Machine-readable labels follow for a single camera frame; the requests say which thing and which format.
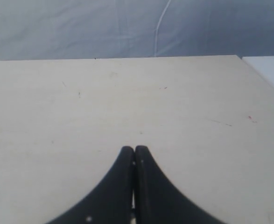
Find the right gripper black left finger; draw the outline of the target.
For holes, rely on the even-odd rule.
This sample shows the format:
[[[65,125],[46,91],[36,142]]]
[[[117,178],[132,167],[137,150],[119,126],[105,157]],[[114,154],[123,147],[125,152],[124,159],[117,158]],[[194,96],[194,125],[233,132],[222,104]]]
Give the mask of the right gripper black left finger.
[[[133,198],[134,150],[122,147],[110,170],[79,203],[50,224],[129,224]]]

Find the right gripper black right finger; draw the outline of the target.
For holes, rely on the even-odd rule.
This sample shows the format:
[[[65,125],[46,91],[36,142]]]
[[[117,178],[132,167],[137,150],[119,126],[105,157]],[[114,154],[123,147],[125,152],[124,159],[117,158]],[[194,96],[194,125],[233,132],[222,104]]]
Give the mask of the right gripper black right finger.
[[[162,172],[149,149],[135,149],[135,188],[138,224],[221,224],[185,197]]]

